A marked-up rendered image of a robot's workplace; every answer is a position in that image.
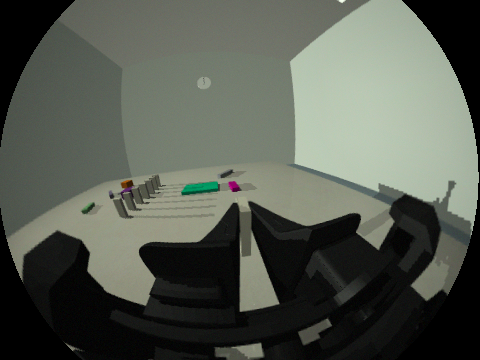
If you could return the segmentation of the magenta rectangular block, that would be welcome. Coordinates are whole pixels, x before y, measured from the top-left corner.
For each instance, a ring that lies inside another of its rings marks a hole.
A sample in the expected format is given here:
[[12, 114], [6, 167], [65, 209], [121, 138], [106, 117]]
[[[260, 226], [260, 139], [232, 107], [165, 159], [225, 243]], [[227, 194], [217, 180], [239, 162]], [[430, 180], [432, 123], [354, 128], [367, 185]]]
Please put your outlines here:
[[235, 183], [235, 181], [231, 181], [231, 183], [228, 183], [228, 185], [229, 185], [229, 188], [231, 188], [232, 192], [239, 192], [240, 191], [239, 185], [237, 185]]

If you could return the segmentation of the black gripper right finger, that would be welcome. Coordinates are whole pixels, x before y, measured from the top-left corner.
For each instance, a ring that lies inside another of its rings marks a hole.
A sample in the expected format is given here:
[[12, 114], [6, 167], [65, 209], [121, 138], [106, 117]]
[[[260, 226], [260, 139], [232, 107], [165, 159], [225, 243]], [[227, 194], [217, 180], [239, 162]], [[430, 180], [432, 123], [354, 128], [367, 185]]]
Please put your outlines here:
[[280, 304], [295, 299], [293, 289], [313, 249], [357, 232], [361, 223], [359, 213], [348, 213], [308, 227], [276, 215], [255, 201], [249, 200], [248, 204], [252, 233]]

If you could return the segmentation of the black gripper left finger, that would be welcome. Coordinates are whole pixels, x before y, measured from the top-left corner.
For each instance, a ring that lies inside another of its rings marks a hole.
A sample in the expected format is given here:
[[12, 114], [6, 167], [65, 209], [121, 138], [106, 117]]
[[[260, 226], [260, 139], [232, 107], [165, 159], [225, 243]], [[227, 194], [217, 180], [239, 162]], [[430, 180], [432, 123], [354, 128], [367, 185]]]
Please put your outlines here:
[[173, 277], [220, 277], [229, 300], [240, 312], [240, 213], [237, 201], [231, 204], [219, 224], [199, 243], [149, 241], [139, 248], [152, 275]]

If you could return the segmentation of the orange block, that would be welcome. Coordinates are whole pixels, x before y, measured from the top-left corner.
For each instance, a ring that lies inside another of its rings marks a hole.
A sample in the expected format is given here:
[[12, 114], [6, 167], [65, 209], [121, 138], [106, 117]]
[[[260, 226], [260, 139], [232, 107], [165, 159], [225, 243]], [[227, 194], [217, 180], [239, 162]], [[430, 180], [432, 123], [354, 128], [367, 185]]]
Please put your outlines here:
[[121, 185], [121, 188], [127, 189], [127, 187], [132, 187], [133, 181], [127, 180], [127, 181], [124, 181], [124, 183], [120, 183], [120, 185]]

